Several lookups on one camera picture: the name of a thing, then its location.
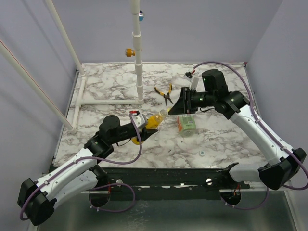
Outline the yellow drink bottle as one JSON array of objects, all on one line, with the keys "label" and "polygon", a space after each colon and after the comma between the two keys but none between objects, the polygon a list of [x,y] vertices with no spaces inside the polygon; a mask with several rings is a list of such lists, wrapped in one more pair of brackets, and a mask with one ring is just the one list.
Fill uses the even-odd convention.
[{"label": "yellow drink bottle", "polygon": [[167,116],[166,110],[161,110],[159,113],[156,113],[147,119],[148,124],[144,128],[158,129],[158,126],[162,123],[162,121],[166,118],[166,116]]}]

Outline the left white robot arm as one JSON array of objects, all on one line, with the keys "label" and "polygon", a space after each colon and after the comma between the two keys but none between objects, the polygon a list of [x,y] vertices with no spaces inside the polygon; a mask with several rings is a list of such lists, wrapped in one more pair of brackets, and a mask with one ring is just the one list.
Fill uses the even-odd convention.
[{"label": "left white robot arm", "polygon": [[146,127],[148,121],[139,111],[131,111],[129,118],[130,123],[121,125],[117,116],[108,115],[71,159],[37,180],[23,181],[17,199],[20,220],[40,225],[70,196],[93,188],[102,190],[108,180],[98,164],[109,162],[107,157],[114,151],[113,145],[134,137],[142,143],[158,131]]}]

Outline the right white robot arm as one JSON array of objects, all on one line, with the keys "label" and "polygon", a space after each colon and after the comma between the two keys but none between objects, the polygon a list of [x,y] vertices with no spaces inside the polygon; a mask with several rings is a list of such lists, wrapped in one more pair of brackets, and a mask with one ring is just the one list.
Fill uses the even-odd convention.
[{"label": "right white robot arm", "polygon": [[229,91],[223,73],[211,69],[202,73],[205,91],[197,92],[181,88],[177,102],[169,115],[194,114],[199,108],[213,107],[218,113],[236,124],[258,147],[267,163],[232,164],[221,177],[222,185],[233,188],[241,181],[262,182],[272,190],[278,190],[300,169],[307,154],[301,148],[294,149],[273,130],[262,123],[250,101],[239,91]]}]

